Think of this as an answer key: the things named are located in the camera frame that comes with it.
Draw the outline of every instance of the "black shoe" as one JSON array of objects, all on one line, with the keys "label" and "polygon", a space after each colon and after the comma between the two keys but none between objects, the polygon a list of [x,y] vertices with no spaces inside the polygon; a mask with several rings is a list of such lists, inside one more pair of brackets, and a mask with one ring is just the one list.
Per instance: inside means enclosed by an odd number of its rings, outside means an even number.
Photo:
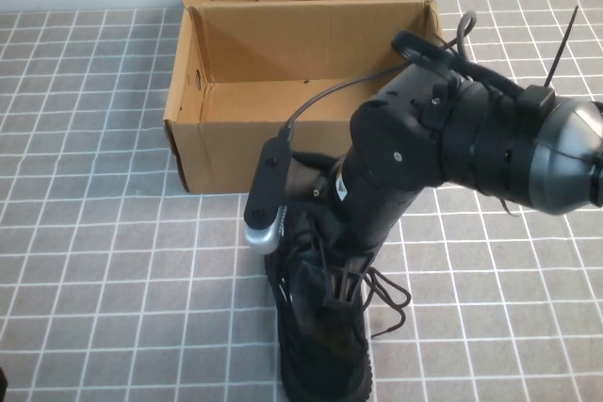
[{"label": "black shoe", "polygon": [[[364,311],[377,294],[400,314],[396,326],[379,333],[384,334],[401,327],[402,308],[410,303],[405,289],[369,267],[373,259],[373,253],[346,256],[326,250],[309,216],[288,216],[281,246],[265,264],[278,313],[281,379],[290,402],[368,400],[372,372]],[[404,302],[395,303],[377,277],[400,290]],[[365,303],[362,280],[370,287]]]}]

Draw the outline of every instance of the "open cardboard box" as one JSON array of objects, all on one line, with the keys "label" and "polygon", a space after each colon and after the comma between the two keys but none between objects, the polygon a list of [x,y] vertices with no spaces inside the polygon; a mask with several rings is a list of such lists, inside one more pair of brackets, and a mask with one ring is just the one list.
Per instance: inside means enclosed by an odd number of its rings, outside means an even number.
[{"label": "open cardboard box", "polygon": [[[433,0],[182,0],[164,125],[185,189],[246,192],[264,142],[311,96],[400,62],[410,30],[441,36]],[[387,80],[345,88],[294,126],[299,151],[344,153],[354,110]]]}]

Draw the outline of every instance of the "white grout line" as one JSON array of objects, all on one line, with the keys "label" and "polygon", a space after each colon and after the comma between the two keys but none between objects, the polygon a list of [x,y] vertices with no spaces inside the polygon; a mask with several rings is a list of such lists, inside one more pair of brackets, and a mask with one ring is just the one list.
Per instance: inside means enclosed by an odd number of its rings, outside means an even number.
[{"label": "white grout line", "polygon": [[[399,228],[400,242],[402,243],[402,256],[404,257],[404,271],[406,273],[406,283],[408,284],[408,292],[410,292],[412,295],[413,294],[413,286],[411,285],[411,278],[410,278],[411,273],[408,269],[408,257],[406,254],[406,245],[404,244],[404,231],[402,229],[401,220],[398,220],[398,228]],[[416,305],[415,302],[411,301],[410,308],[411,308],[411,313],[413,314],[413,330],[415,331],[414,342],[416,343],[416,353],[418,355],[418,369],[419,369],[419,372],[421,375],[421,383],[422,383],[422,387],[423,387],[423,399],[425,402],[429,402],[428,395],[427,395],[427,382],[425,380],[425,367],[423,366],[423,355],[421,353],[421,343],[419,341],[418,325],[416,323],[415,305]]]},{"label": "white grout line", "polygon": [[[103,15],[103,23],[105,22],[105,19],[106,19],[106,12]],[[72,29],[70,31],[70,36],[71,36],[72,33],[73,33],[73,26],[72,26]],[[98,45],[98,41],[96,41],[96,43],[94,44],[94,47],[96,48],[97,45]],[[65,46],[63,47],[63,51],[62,51],[63,54],[65,53],[65,49],[66,48],[67,48],[67,43],[65,43]],[[52,87],[52,84],[53,84],[53,82],[55,80],[55,75],[53,75],[53,79],[52,79],[52,81],[51,81],[51,83],[50,83],[50,85],[48,87],[49,90],[50,90],[50,87]],[[85,79],[84,79],[84,81],[82,81],[82,86],[85,83],[86,78],[88,78],[88,76],[86,76]],[[69,125],[70,126],[73,124],[73,118],[75,118],[75,112],[73,112],[72,115],[71,115],[71,117],[70,117],[70,121],[69,121]],[[35,240],[35,237],[36,237],[36,232],[38,231],[38,229],[40,227],[41,218],[42,218],[42,215],[43,215],[43,212],[44,212],[44,208],[45,208],[46,203],[48,201],[48,196],[50,195],[50,190],[51,190],[51,188],[53,186],[53,182],[54,182],[54,180],[55,180],[55,178],[57,176],[58,162],[60,160],[60,156],[65,151],[65,145],[67,144],[67,136],[68,135],[65,134],[65,137],[63,138],[63,141],[61,143],[60,154],[59,154],[59,157],[58,157],[58,159],[57,159],[57,161],[55,162],[55,165],[54,165],[53,175],[52,175],[52,177],[50,179],[50,182],[48,184],[48,189],[46,191],[46,197],[44,198],[44,201],[43,201],[41,209],[40,209],[40,216],[38,218],[38,223],[36,224],[36,228],[34,229],[34,232],[32,233],[31,244],[33,244],[33,241]],[[82,202],[82,205],[80,207],[79,216],[81,216],[81,211],[83,209],[84,209],[84,203]],[[77,228],[75,228],[73,230],[73,234],[72,234],[72,239],[71,239],[71,242],[70,242],[69,250],[71,250],[72,247],[73,247],[73,241],[75,240],[75,234],[76,234],[76,232],[77,232]],[[60,281],[59,281],[58,288],[57,288],[57,293],[55,294],[55,300],[53,302],[53,308],[52,308],[52,311],[50,313],[51,319],[52,319],[53,315],[57,312],[58,298],[60,296],[61,289],[62,289],[61,284],[63,283],[63,281],[65,279],[65,274],[67,273],[67,263],[69,262],[69,250],[68,250],[67,256],[65,256],[65,262],[63,263],[63,268],[62,268],[62,271],[61,271],[61,276],[60,276]],[[44,339],[42,341],[41,354],[38,357],[38,362],[36,363],[36,368],[34,370],[34,377],[32,378],[32,389],[36,387],[36,380],[37,380],[38,373],[40,371],[41,361],[42,361],[43,356],[44,356],[44,350],[46,348],[46,345],[48,344],[48,336],[50,335],[50,328],[51,328],[52,323],[53,323],[52,320],[49,320],[48,321],[48,325],[46,326],[46,332],[44,333]],[[29,395],[27,397],[27,401],[30,402],[31,399],[32,399],[32,397],[33,397],[33,391],[29,392]]]},{"label": "white grout line", "polygon": [[[204,196],[201,195],[199,197],[199,202],[197,204],[197,219],[195,222],[195,246],[197,245],[197,237],[199,237],[199,225],[201,224],[199,222],[199,219],[201,218],[201,208],[203,206],[203,202],[204,202]],[[189,274],[189,281],[188,281],[188,292],[187,292],[187,306],[186,306],[186,313],[185,313],[185,321],[184,321],[184,326],[183,326],[183,333],[182,333],[182,342],[180,343],[180,358],[178,360],[178,379],[176,381],[176,390],[174,392],[174,397],[173,397],[173,402],[178,402],[178,398],[179,398],[179,394],[180,394],[180,387],[182,385],[182,364],[184,361],[184,357],[185,357],[185,346],[187,345],[187,330],[188,330],[188,318],[190,317],[190,300],[192,297],[192,284],[195,278],[195,265],[197,263],[197,247],[195,247],[193,253],[192,253],[192,263],[190,265],[190,274]]]},{"label": "white grout line", "polygon": [[[433,191],[433,198],[435,200],[435,209],[438,213],[438,218],[440,220],[440,229],[442,230],[442,237],[444,238],[444,250],[446,251],[446,259],[448,261],[448,268],[452,269],[452,262],[450,260],[450,252],[448,250],[448,241],[446,240],[446,231],[444,229],[444,220],[440,211],[440,202],[437,199],[437,190]],[[471,353],[469,351],[469,343],[467,342],[467,335],[464,330],[464,320],[463,320],[463,311],[461,310],[459,294],[456,289],[456,281],[454,278],[454,273],[450,272],[450,278],[452,280],[452,290],[454,291],[454,300],[456,301],[456,308],[459,313],[459,318],[461,319],[461,332],[463,333],[464,340],[464,351],[467,357],[467,363],[469,366],[469,375],[471,376],[471,383],[473,385],[473,395],[475,396],[476,402],[480,402],[480,395],[478,393],[478,385],[475,380],[475,372],[473,370],[473,362],[471,361]]]},{"label": "white grout line", "polygon": [[[237,216],[240,217],[241,213],[241,196],[238,195],[238,202],[236,205],[236,213]],[[236,298],[236,264],[238,261],[238,236],[239,236],[239,223],[236,223],[236,237],[235,237],[235,263],[233,265],[233,285],[232,285],[232,295],[230,300],[230,323],[228,327],[228,349],[226,351],[226,377],[224,381],[226,382],[226,387],[224,388],[224,402],[228,402],[228,388],[231,383],[230,381],[230,363],[231,363],[231,353],[232,353],[232,342],[233,342],[233,324],[235,323],[235,298]]]},{"label": "white grout line", "polygon": [[[130,24],[130,30],[129,30],[129,35],[132,34],[132,29],[134,27],[134,18],[136,17],[136,11],[134,11],[134,13],[132,13],[132,23]],[[125,49],[127,48],[127,46],[123,47],[123,54],[125,55]],[[123,56],[122,56],[122,61],[120,63],[120,67],[123,65]],[[115,78],[115,87],[117,87],[119,81],[119,77]],[[109,103],[109,108],[106,112],[106,116],[105,116],[105,123],[104,123],[104,127],[106,127],[106,124],[108,123],[108,119],[109,119],[109,112],[111,110],[111,107],[113,106],[113,102],[115,101],[115,92],[113,92],[113,94],[111,95],[111,101]],[[103,130],[103,132],[101,133],[101,136],[98,140],[98,144],[96,145],[96,153],[94,154],[94,160],[92,161],[92,168],[90,169],[90,175],[89,175],[89,179],[88,179],[88,184],[86,186],[86,194],[88,194],[88,191],[90,190],[90,183],[92,180],[92,175],[94,174],[94,171],[96,169],[96,163],[98,162],[98,156],[100,155],[100,150],[101,150],[101,144],[103,143],[103,137],[105,135],[105,130]],[[126,184],[123,186],[123,194],[125,193],[125,190],[127,188],[127,181]],[[120,215],[122,213],[122,205],[123,205],[123,201],[120,203],[120,208],[118,210],[118,215],[117,215],[117,219],[119,221],[120,219]],[[82,375],[80,376],[80,382],[79,382],[79,388],[77,390],[77,397],[76,400],[80,399],[80,396],[82,394],[82,387],[84,386],[84,381],[85,381],[85,377],[86,377],[86,372],[88,369],[88,363],[90,360],[90,350],[92,349],[92,341],[94,339],[94,334],[96,332],[96,326],[98,324],[98,317],[99,317],[99,313],[101,310],[101,303],[103,302],[103,295],[105,293],[105,287],[106,287],[106,280],[108,277],[108,272],[109,272],[109,268],[111,265],[111,257],[113,255],[112,250],[114,248],[114,243],[115,243],[115,234],[116,231],[114,232],[113,238],[111,240],[111,248],[109,250],[108,253],[108,259],[106,260],[106,266],[105,266],[105,272],[104,272],[104,277],[103,277],[103,281],[101,283],[101,291],[100,294],[98,296],[98,300],[96,302],[96,308],[94,310],[94,315],[93,315],[93,320],[92,320],[92,328],[90,330],[90,337],[89,337],[89,341],[88,341],[88,350],[86,351],[86,357],[84,358],[84,364],[82,365]]]},{"label": "white grout line", "polygon": [[[492,7],[490,6],[490,0],[487,0],[487,2],[488,2],[488,7],[490,8],[490,11],[491,11],[492,21],[493,21],[494,25],[496,26],[497,22],[496,22],[496,19],[494,17],[494,13],[492,13]],[[500,36],[500,32],[499,32],[498,29],[497,29],[497,33],[498,33],[498,38],[500,39],[500,43],[503,44],[502,48],[503,48],[505,57],[509,58],[509,56],[507,55],[507,50],[505,49],[505,46],[504,46],[504,43],[503,43],[503,39]],[[514,74],[514,71],[513,71],[513,67],[511,67],[511,74],[512,74],[512,79],[514,80],[515,79],[515,74]],[[542,267],[540,265],[540,260],[538,258],[538,253],[536,252],[536,248],[534,246],[534,242],[533,242],[532,237],[531,237],[530,227],[528,226],[528,221],[526,220],[526,214],[523,212],[522,206],[519,206],[519,209],[520,209],[520,215],[521,215],[521,217],[523,219],[524,226],[526,228],[526,232],[528,233],[528,239],[530,241],[531,250],[532,250],[532,253],[534,255],[534,259],[536,260],[536,264],[538,266],[538,270],[539,270],[539,273],[540,273],[540,279],[541,279],[542,285],[545,288],[546,299],[547,299],[547,301],[549,303],[550,311],[552,312],[552,315],[553,315],[553,320],[555,321],[555,328],[557,329],[557,332],[559,333],[559,335],[562,336],[562,330],[561,330],[561,327],[560,327],[560,324],[559,324],[559,319],[557,317],[557,314],[555,313],[555,307],[554,307],[552,299],[550,297],[550,293],[548,291],[548,287],[546,286],[545,275],[544,275],[544,273],[542,271]],[[580,396],[580,393],[579,393],[578,384],[576,382],[576,377],[573,375],[574,371],[572,369],[572,363],[570,362],[569,354],[567,353],[567,347],[565,345],[565,341],[564,341],[563,338],[561,339],[561,345],[562,345],[563,355],[565,357],[565,361],[567,363],[567,366],[568,366],[568,369],[570,371],[570,374],[572,375],[572,384],[574,386],[574,391],[576,393],[578,401],[581,402],[582,399],[581,399],[581,396]]]},{"label": "white grout line", "polygon": [[[163,22],[165,21],[165,16],[166,16],[166,10],[163,10],[162,13],[162,18],[161,18],[161,30],[163,30]],[[155,47],[155,57],[153,59],[153,67],[155,66],[155,62],[157,59],[157,51],[159,49],[159,41],[156,44]],[[152,77],[149,77],[149,82],[147,85],[147,92],[145,94],[144,97],[144,105],[147,105],[147,102],[149,100],[149,88],[151,88],[151,81],[152,81]],[[139,140],[140,140],[140,127],[142,126],[142,117],[140,117],[140,123],[139,123],[139,131],[137,132],[136,135],[136,140],[135,140],[135,144],[134,144],[134,149],[136,149],[138,147],[139,144]],[[128,184],[130,182],[130,177],[132,175],[132,167],[134,166],[134,155],[132,154],[132,157],[130,159],[130,166],[128,168],[128,176],[127,176],[127,180],[126,180],[126,184],[125,187],[123,188],[123,198],[122,201],[120,203],[120,216],[122,214],[122,209],[123,209],[123,202],[125,201],[125,194],[127,193],[127,189],[128,189]],[[167,160],[166,162],[166,167],[165,167],[165,174],[163,176],[163,190],[162,190],[162,196],[160,198],[159,201],[159,207],[157,209],[157,215],[156,215],[156,219],[155,219],[155,235],[153,237],[153,249],[151,250],[151,260],[149,262],[149,269],[147,270],[147,279],[146,282],[144,283],[144,292],[142,295],[142,304],[140,305],[140,318],[139,318],[139,326],[137,328],[137,332],[136,332],[136,339],[135,339],[135,347],[139,346],[139,342],[140,342],[140,332],[142,330],[142,321],[144,319],[144,314],[145,314],[145,309],[146,309],[146,302],[147,302],[147,296],[149,294],[149,285],[151,283],[151,275],[153,272],[153,263],[155,261],[155,247],[157,244],[157,237],[159,235],[159,216],[161,215],[161,207],[163,205],[163,200],[165,200],[165,194],[166,194],[166,187],[168,185],[168,167],[170,166],[170,159]],[[113,235],[113,243],[111,244],[111,249],[115,249],[115,240],[117,238],[117,233],[118,233],[119,227],[115,228],[115,232]],[[132,387],[132,379],[134,377],[134,368],[135,368],[135,363],[136,363],[136,357],[138,355],[138,351],[134,350],[134,353],[132,354],[132,361],[130,364],[130,373],[128,376],[128,388],[126,389],[126,393],[125,393],[125,400],[129,400],[129,396],[130,396],[130,391],[131,391],[131,387]]]}]

